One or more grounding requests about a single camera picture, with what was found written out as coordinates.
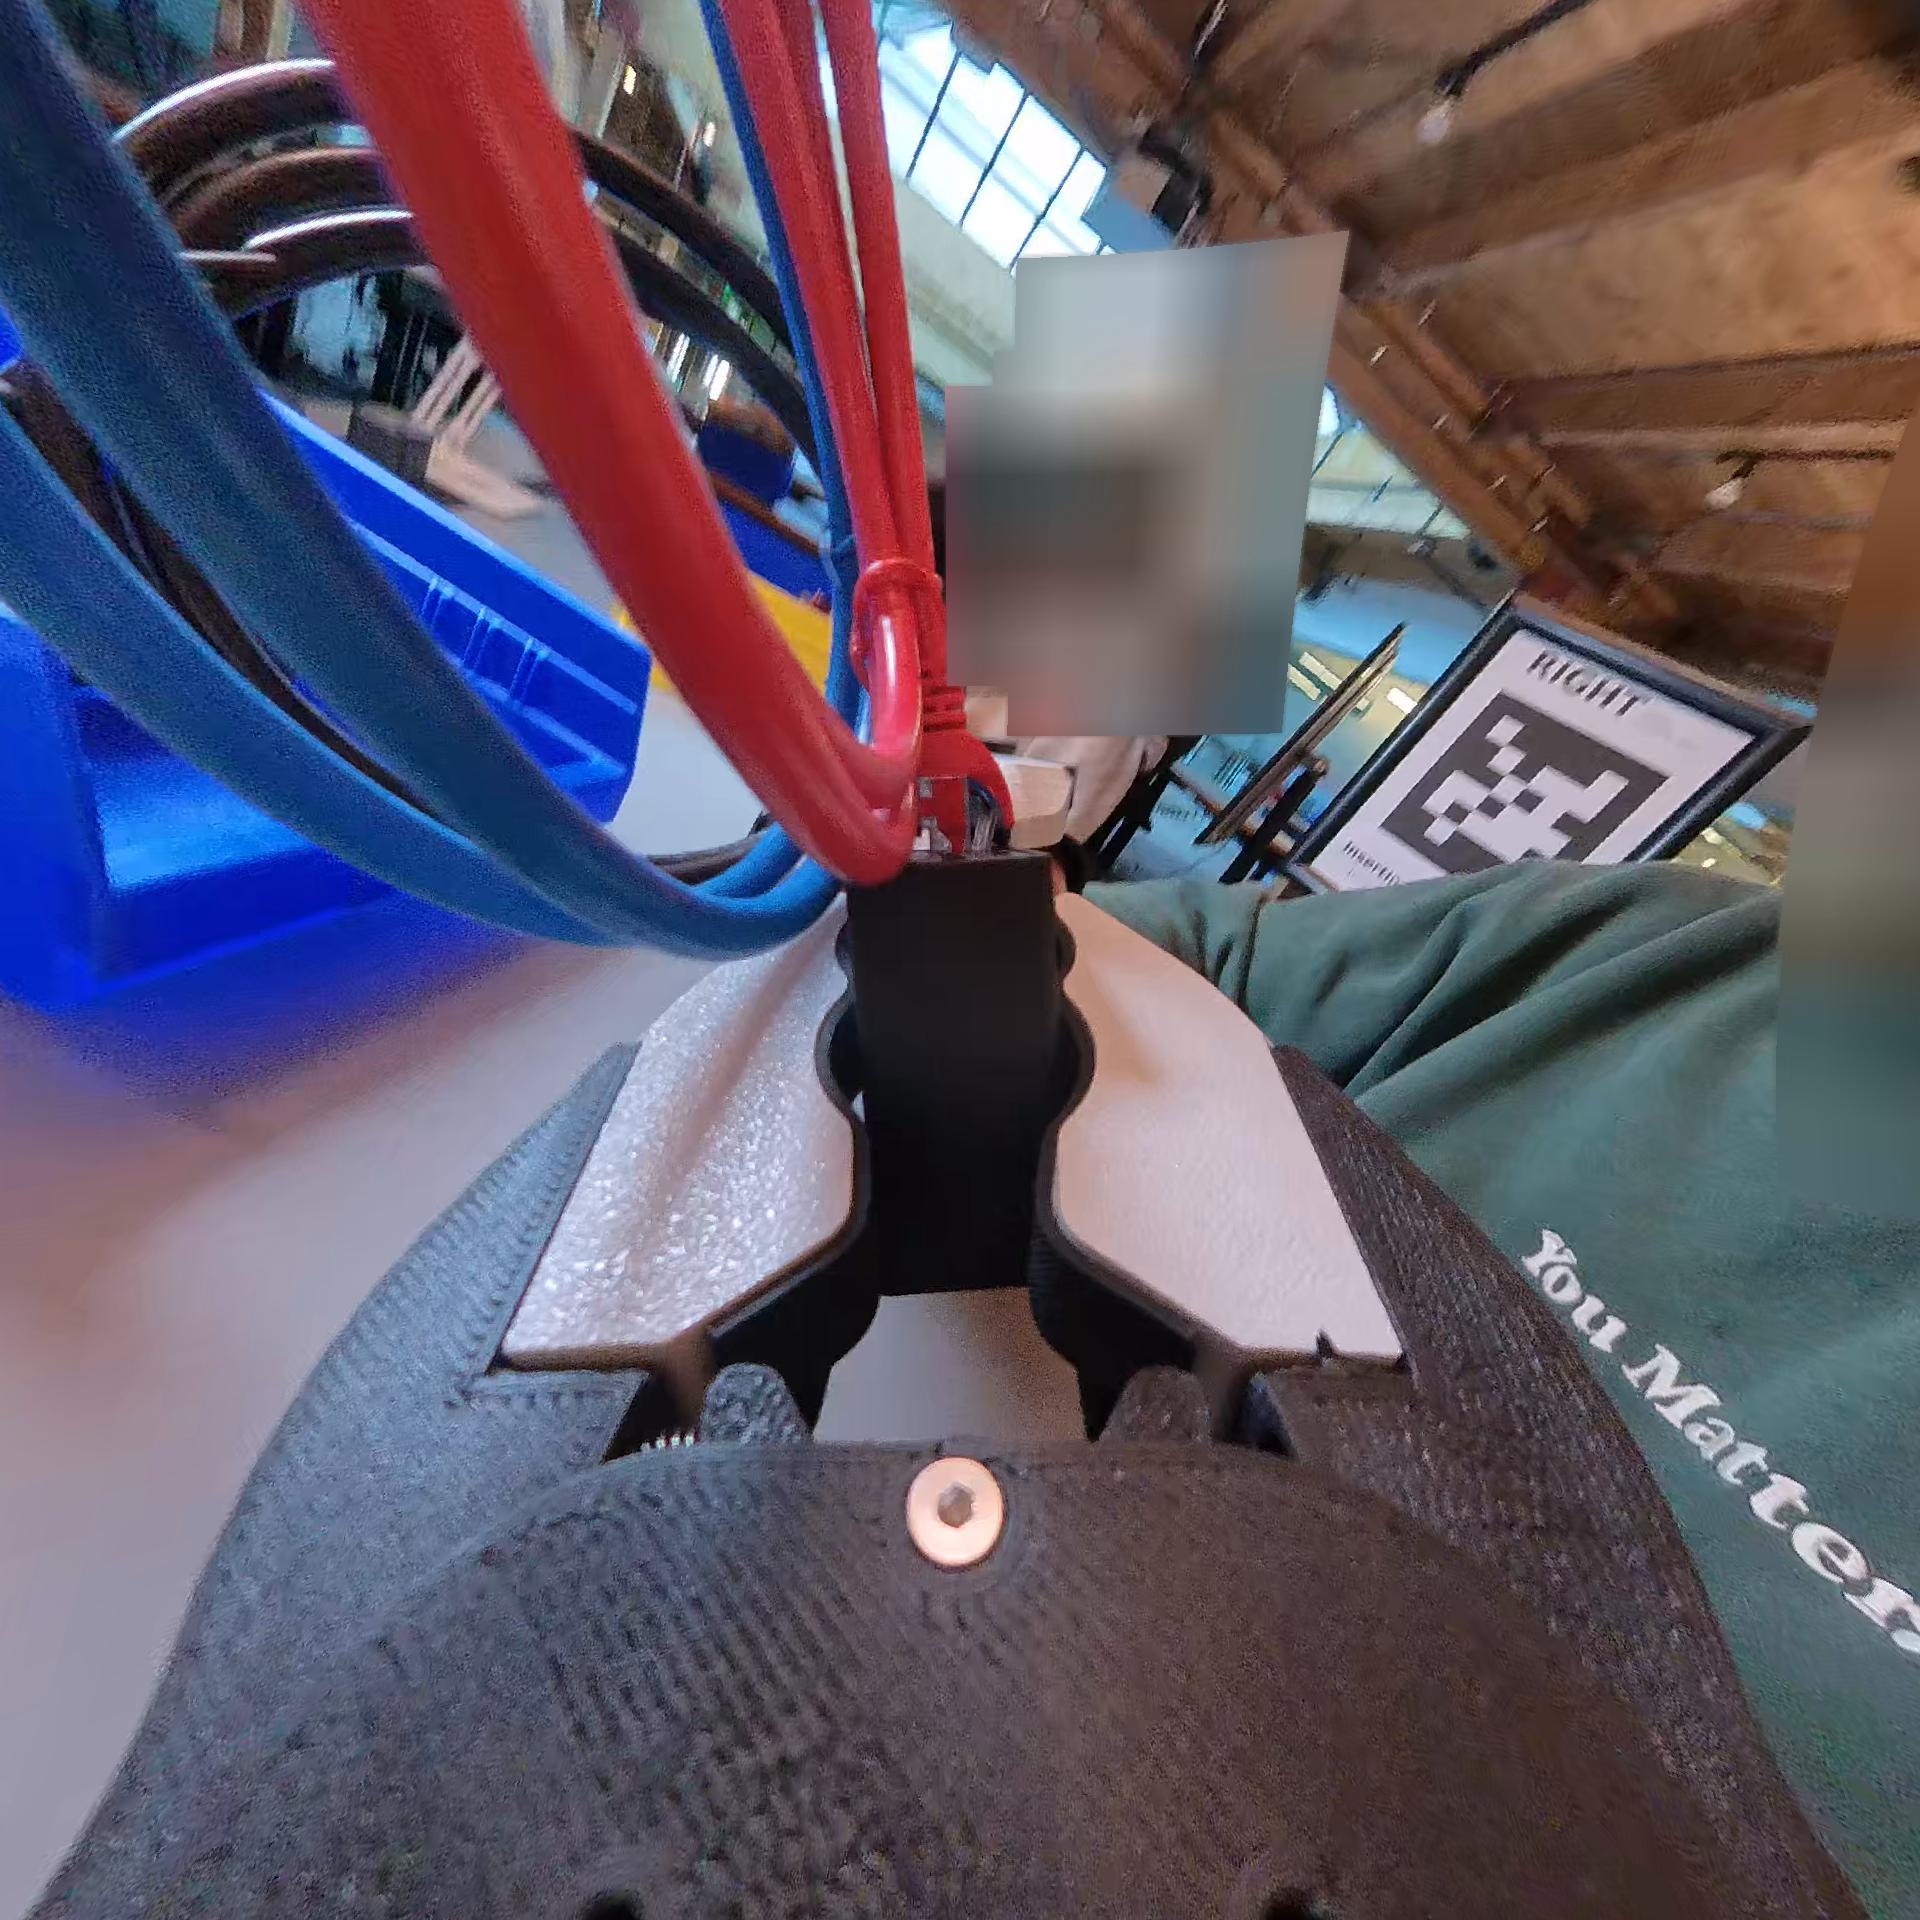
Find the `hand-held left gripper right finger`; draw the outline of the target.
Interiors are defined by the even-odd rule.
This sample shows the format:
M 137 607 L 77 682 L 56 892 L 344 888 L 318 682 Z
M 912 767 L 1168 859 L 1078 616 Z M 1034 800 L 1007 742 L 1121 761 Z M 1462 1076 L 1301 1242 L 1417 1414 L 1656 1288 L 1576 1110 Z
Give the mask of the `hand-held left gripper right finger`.
M 1070 1065 L 1033 1306 L 1087 1430 L 1154 1368 L 1197 1380 L 1215 1434 L 1261 1375 L 1396 1377 L 1400 1330 L 1260 1026 L 1093 902 L 1053 905 Z

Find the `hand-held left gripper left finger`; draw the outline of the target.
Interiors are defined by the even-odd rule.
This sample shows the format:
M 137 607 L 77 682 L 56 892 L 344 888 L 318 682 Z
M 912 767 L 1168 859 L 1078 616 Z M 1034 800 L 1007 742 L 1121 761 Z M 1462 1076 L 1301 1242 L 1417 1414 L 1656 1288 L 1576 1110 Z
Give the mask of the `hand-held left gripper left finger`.
M 869 1151 L 826 1050 L 846 916 L 713 967 L 646 1028 L 511 1313 L 506 1372 L 629 1380 L 612 1449 L 696 1434 L 734 1363 L 816 1423 L 873 1324 Z

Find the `black ethernet port block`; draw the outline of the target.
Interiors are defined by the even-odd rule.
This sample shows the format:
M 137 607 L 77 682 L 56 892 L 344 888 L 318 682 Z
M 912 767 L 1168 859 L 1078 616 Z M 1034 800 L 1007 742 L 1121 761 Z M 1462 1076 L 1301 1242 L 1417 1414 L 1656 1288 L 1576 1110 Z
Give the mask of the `black ethernet port block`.
M 844 940 L 881 1298 L 1024 1283 L 1061 1111 L 1064 950 L 1046 854 L 925 856 Z

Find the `blue plastic bin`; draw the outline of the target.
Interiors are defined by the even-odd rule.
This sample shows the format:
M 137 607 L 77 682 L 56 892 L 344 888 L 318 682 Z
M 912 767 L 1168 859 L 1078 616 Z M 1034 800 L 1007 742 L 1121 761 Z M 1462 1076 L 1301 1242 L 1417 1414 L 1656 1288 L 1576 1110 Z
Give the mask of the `blue plastic bin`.
M 652 660 L 608 616 L 276 401 L 400 600 L 552 785 L 610 823 Z M 62 1011 L 392 890 L 236 798 L 2 612 L 4 995 Z

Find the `yellow plastic bin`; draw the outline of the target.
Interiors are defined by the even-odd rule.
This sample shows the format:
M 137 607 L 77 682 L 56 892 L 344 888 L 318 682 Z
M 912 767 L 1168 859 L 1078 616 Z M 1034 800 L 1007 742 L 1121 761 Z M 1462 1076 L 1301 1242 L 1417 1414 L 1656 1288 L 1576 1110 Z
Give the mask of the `yellow plastic bin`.
M 796 596 L 793 592 L 786 592 L 774 584 L 765 584 L 756 574 L 750 574 L 750 585 L 764 604 L 765 616 L 782 634 L 786 650 L 804 671 L 808 684 L 816 687 L 816 691 L 824 692 L 832 660 L 832 612 L 826 604 L 822 604 L 818 595 Z M 624 610 L 624 607 L 612 604 L 610 618 L 615 626 L 622 628 L 629 639 L 640 640 L 640 628 Z M 678 697 L 678 688 L 666 678 L 664 666 L 660 656 L 654 654 L 652 643 L 644 643 L 644 648 L 652 659 L 652 691 L 664 691 Z

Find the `black framed tag sign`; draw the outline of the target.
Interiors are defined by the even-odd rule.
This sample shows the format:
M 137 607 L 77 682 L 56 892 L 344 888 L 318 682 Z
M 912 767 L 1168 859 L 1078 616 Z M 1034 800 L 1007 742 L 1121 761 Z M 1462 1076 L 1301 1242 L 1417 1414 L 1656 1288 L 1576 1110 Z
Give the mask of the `black framed tag sign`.
M 1808 735 L 1804 712 L 1513 592 L 1279 872 L 1328 897 L 1665 859 Z

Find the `person's green sweatshirt torso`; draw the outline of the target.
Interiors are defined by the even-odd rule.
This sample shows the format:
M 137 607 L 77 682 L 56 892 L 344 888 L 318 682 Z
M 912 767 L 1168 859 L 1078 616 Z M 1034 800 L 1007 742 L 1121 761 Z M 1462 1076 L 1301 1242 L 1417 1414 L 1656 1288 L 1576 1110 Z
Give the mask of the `person's green sweatshirt torso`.
M 1644 1447 L 1783 1767 L 1873 1915 L 1914 1915 L 1914 1224 L 1727 1160 L 1471 1163 Z

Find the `white stand with base plate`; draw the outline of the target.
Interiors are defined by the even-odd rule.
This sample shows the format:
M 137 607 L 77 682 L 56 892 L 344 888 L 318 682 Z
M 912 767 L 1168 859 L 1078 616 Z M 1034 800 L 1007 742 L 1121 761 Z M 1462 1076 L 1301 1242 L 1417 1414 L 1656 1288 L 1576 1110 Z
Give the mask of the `white stand with base plate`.
M 536 512 L 536 494 L 472 458 L 472 444 L 497 403 L 495 377 L 472 339 L 462 335 L 402 416 L 402 444 L 418 466 L 415 482 L 423 489 L 494 520 L 517 522 Z

